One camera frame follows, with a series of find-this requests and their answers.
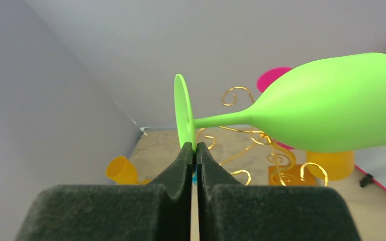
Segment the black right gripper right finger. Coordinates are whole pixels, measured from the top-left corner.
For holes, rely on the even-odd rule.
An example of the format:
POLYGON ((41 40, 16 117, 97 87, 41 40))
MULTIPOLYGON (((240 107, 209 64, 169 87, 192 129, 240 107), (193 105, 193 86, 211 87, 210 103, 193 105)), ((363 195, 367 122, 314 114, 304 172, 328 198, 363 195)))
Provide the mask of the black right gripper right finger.
POLYGON ((246 186, 204 143, 197 145, 196 161, 200 240, 361 239, 346 202, 332 188, 246 186))

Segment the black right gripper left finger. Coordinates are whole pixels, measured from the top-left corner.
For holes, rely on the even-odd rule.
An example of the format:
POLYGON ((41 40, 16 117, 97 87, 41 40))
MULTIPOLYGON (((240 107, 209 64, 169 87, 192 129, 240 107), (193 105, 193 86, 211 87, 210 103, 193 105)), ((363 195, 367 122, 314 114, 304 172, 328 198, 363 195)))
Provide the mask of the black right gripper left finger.
POLYGON ((190 240, 194 152, 145 185, 56 185, 32 203, 16 240, 190 240))

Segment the orange plastic wine glass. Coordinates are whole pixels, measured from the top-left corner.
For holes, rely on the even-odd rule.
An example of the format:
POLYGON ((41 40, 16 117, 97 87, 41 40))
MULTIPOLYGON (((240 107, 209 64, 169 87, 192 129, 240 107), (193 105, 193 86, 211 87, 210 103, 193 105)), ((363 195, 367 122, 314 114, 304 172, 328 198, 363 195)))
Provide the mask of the orange plastic wine glass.
POLYGON ((320 165, 328 175, 329 181, 348 177, 354 170, 354 152, 317 153, 306 152, 306 162, 320 165))

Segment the pink plastic wine glass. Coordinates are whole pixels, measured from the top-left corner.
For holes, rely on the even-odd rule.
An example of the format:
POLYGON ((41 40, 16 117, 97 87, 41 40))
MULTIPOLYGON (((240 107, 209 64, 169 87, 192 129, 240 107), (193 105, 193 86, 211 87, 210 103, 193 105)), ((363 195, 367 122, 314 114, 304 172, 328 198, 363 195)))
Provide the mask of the pink plastic wine glass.
POLYGON ((256 82, 257 89, 263 93, 278 78, 291 71, 291 67, 277 67, 263 73, 256 82))

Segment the green plastic wine glass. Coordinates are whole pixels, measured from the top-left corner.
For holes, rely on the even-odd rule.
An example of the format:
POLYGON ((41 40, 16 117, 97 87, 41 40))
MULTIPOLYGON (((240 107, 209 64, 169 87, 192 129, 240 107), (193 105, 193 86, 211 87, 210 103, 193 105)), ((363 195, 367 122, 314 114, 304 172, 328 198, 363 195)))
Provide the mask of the green plastic wine glass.
POLYGON ((272 83, 247 109, 194 118, 184 77, 174 79, 181 145, 195 131, 249 125, 288 146, 335 153, 386 146, 386 54, 362 53, 312 61, 272 83))

